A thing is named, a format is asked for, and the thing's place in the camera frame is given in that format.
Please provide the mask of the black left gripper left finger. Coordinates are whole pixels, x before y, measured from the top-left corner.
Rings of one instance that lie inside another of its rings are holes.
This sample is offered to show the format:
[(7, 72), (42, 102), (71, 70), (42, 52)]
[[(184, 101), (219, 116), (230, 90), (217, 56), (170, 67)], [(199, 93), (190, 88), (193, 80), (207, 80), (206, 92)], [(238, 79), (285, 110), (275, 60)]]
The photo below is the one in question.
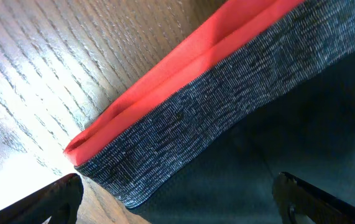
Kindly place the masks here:
[(81, 177), (71, 173), (0, 210), (0, 224), (75, 224), (82, 199)]

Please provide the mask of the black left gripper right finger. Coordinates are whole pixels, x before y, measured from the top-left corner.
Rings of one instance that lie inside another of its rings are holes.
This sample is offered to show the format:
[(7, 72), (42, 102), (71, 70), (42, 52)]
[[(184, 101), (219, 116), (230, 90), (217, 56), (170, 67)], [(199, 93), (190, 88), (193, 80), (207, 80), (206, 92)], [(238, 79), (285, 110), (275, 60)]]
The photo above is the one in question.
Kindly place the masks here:
[(281, 172), (272, 196), (283, 224), (355, 224), (355, 207), (288, 173)]

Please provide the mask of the black leggings with red waistband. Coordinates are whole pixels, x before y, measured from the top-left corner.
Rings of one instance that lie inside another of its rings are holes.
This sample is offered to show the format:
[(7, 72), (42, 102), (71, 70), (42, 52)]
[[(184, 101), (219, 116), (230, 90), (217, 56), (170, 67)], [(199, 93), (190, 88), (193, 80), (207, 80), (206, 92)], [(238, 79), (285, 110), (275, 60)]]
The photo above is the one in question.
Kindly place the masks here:
[(355, 1), (227, 1), (64, 151), (151, 223), (282, 223), (288, 172), (355, 207)]

